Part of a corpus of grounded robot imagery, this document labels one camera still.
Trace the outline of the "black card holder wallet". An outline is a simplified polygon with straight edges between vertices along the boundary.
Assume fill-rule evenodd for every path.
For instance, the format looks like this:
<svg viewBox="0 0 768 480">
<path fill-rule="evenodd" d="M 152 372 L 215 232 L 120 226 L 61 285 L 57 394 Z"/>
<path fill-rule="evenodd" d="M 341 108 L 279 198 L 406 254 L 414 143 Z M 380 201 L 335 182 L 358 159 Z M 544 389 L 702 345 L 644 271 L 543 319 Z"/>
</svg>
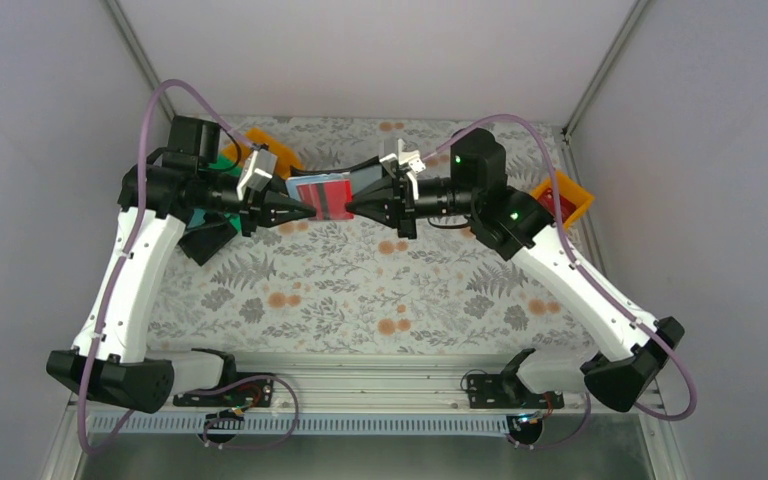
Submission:
<svg viewBox="0 0 768 480">
<path fill-rule="evenodd" d="M 326 180 L 348 180 L 354 194 L 381 179 L 381 166 L 376 157 L 368 161 L 333 171 L 299 171 L 294 170 L 286 180 L 286 187 L 291 198 L 301 201 L 296 192 L 296 186 L 306 183 L 316 183 Z"/>
</svg>

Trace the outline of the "red credit card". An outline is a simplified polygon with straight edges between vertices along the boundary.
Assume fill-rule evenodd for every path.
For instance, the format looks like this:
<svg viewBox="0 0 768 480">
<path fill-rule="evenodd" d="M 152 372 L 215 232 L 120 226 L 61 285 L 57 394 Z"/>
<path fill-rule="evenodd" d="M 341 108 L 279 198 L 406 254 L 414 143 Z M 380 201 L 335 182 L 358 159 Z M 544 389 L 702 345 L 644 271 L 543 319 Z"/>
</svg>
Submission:
<svg viewBox="0 0 768 480">
<path fill-rule="evenodd" d="M 316 220 L 344 221 L 354 215 L 346 209 L 352 200 L 352 188 L 348 180 L 326 180 L 296 186 L 299 199 L 315 208 Z"/>
</svg>

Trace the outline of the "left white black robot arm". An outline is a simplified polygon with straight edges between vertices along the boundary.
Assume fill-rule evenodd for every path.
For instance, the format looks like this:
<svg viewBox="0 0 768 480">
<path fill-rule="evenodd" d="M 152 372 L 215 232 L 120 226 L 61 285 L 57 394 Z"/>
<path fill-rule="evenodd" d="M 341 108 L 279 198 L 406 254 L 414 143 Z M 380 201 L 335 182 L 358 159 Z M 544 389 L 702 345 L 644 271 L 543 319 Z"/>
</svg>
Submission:
<svg viewBox="0 0 768 480">
<path fill-rule="evenodd" d="M 123 178 L 117 234 L 102 287 L 70 348 L 49 354 L 47 373 L 86 400 L 143 413 L 174 395 L 228 383 L 233 357 L 147 346 L 151 314 L 177 247 L 205 261 L 235 234 L 249 236 L 315 215 L 292 199 L 285 178 L 298 161 L 267 134 L 247 132 L 221 166 L 224 129 L 194 117 L 173 119 L 167 143 Z"/>
</svg>

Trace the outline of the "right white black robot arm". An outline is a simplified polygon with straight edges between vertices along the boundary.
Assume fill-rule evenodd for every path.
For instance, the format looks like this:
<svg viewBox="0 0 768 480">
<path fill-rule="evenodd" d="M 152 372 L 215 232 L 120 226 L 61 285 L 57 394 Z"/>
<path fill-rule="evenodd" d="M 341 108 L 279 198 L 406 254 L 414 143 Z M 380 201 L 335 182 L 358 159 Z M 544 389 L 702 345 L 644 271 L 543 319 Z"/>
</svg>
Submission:
<svg viewBox="0 0 768 480">
<path fill-rule="evenodd" d="M 420 219 L 464 217 L 481 244 L 545 287 L 596 345 L 595 354 L 578 358 L 523 350 L 501 374 L 508 397 L 587 392 L 614 411 L 631 410 L 668 362 L 683 326 L 635 305 L 562 239 L 563 225 L 550 210 L 509 185 L 506 151 L 491 132 L 462 129 L 447 146 L 449 176 L 419 180 L 419 153 L 400 140 L 385 144 L 381 178 L 355 194 L 347 210 L 408 239 Z"/>
</svg>

